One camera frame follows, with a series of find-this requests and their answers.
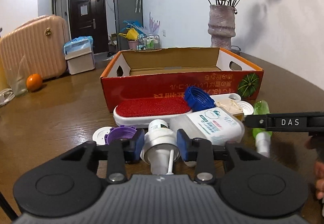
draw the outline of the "red cardboard box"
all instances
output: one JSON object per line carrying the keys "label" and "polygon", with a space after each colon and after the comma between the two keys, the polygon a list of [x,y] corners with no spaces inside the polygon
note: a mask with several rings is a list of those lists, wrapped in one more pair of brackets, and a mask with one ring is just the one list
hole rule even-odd
{"label": "red cardboard box", "polygon": [[262,68],[222,48],[169,48],[119,51],[100,79],[112,112],[127,99],[183,97],[193,85],[256,99],[262,77]]}

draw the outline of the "purple bottle cap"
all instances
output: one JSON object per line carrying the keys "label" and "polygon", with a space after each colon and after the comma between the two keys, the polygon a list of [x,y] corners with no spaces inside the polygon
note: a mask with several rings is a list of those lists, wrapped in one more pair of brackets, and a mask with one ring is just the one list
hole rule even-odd
{"label": "purple bottle cap", "polygon": [[110,133],[105,135],[105,142],[109,145],[113,140],[116,139],[131,139],[136,133],[136,128],[134,126],[121,125],[119,127],[111,128]]}

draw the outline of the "box handle hole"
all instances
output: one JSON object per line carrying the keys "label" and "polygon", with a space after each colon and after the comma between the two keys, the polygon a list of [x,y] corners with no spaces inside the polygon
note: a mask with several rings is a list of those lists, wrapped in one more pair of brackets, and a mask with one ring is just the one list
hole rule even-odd
{"label": "box handle hole", "polygon": [[124,72],[123,72],[122,67],[119,66],[117,68],[116,74],[117,74],[117,77],[122,77],[123,76]]}
{"label": "box handle hole", "polygon": [[234,61],[231,61],[231,62],[229,63],[229,68],[230,68],[231,70],[239,70],[239,71],[242,70],[242,67],[241,67],[240,65],[236,64]]}

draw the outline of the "red lint brush surface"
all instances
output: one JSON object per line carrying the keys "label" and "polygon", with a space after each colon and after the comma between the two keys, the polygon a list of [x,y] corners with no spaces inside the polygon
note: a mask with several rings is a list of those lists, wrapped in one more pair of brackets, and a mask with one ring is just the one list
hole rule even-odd
{"label": "red lint brush surface", "polygon": [[132,99],[123,101],[116,107],[116,113],[122,117],[182,114],[190,110],[182,97]]}

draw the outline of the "person's hand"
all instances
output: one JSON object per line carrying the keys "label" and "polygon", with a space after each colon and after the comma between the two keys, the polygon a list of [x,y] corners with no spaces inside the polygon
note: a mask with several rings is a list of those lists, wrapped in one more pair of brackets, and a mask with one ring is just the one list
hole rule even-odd
{"label": "person's hand", "polygon": [[[313,149],[310,144],[310,139],[305,143],[307,149]],[[317,199],[324,198],[324,163],[316,161],[314,165],[314,174],[317,178],[315,183]]]}

